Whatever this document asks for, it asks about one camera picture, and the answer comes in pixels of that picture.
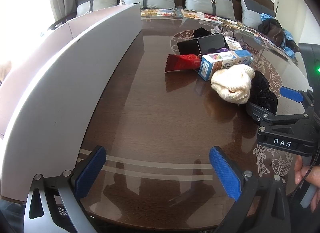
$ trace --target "blue gripper pad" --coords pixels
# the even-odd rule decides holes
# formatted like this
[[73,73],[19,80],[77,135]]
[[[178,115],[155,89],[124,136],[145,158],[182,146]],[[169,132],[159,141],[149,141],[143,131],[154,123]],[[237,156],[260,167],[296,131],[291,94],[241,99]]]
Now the blue gripper pad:
[[212,147],[209,152],[210,163],[215,170],[229,198],[238,200],[241,194],[241,181],[226,159],[219,152],[220,148]]
[[282,86],[280,88],[280,95],[282,95],[283,97],[289,98],[293,101],[296,101],[298,103],[303,101],[303,96],[299,91],[293,90],[285,86]]
[[90,158],[88,164],[75,181],[73,194],[78,200],[87,196],[92,184],[106,162],[107,153],[105,148],[101,146],[94,156],[89,155],[88,158]]

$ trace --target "table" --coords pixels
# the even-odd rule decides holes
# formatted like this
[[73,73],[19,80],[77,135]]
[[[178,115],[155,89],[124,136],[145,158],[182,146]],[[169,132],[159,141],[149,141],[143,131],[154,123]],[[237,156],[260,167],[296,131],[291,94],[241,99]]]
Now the table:
[[[287,193],[294,185],[295,156],[256,143],[257,125],[243,106],[227,103],[195,71],[164,74],[168,54],[193,30],[215,25],[196,19],[147,17],[108,82],[92,115],[78,161],[101,145],[107,161],[87,197],[92,216],[143,229],[200,230],[218,225],[233,205],[209,163],[219,145],[242,170],[279,174]],[[235,31],[255,53],[253,67],[270,82],[277,114],[302,113],[279,88],[306,90],[297,66]]]

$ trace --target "hand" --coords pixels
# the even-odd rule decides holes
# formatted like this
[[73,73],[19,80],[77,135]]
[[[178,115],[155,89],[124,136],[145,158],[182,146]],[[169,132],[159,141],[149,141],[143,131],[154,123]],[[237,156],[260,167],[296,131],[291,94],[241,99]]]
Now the hand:
[[[294,165],[295,184],[298,184],[302,180],[309,168],[310,166],[303,166],[302,157],[297,155],[296,163]],[[318,187],[318,190],[313,196],[310,204],[311,211],[313,212],[320,200],[320,166],[314,166],[312,168],[311,172],[306,178],[306,181]]]

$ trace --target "red wrapper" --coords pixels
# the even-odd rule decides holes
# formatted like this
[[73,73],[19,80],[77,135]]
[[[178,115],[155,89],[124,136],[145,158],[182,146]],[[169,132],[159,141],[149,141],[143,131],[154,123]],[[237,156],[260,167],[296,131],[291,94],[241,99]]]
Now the red wrapper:
[[197,69],[201,58],[196,55],[168,55],[165,73],[174,70]]

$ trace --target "screw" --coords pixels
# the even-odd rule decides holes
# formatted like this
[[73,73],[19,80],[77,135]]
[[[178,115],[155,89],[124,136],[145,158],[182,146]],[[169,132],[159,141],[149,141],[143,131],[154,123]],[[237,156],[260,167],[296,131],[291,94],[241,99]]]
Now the screw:
[[65,171],[63,172],[63,176],[64,176],[64,177],[68,177],[70,174],[71,174],[71,171],[70,171],[70,170],[65,170]]
[[275,180],[280,180],[280,179],[281,179],[281,177],[280,177],[278,174],[275,174],[275,175],[273,176],[273,178],[275,178]]
[[252,176],[252,171],[246,170],[244,171],[244,175],[247,177],[251,177]]
[[41,178],[41,174],[37,174],[37,175],[35,176],[35,180],[40,180],[40,178]]

